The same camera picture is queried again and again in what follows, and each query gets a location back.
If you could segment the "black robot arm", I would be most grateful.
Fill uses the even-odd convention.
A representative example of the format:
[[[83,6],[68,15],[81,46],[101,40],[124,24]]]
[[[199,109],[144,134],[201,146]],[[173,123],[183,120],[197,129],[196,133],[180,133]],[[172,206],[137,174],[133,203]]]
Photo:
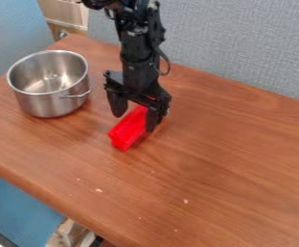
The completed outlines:
[[[112,114],[121,117],[132,101],[147,108],[145,130],[152,132],[168,113],[171,95],[160,86],[160,59],[169,64],[160,45],[165,31],[157,0],[81,0],[88,9],[104,10],[113,20],[121,44],[123,70],[104,72],[104,89]]]

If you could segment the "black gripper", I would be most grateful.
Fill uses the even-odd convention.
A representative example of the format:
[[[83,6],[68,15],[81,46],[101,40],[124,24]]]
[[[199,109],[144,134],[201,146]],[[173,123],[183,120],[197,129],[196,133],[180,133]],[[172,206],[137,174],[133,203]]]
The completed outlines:
[[[128,101],[147,107],[145,130],[152,132],[168,113],[171,95],[159,84],[159,73],[155,66],[157,58],[140,63],[129,63],[125,59],[123,70],[104,72],[104,90],[112,114],[120,118],[128,110]]]

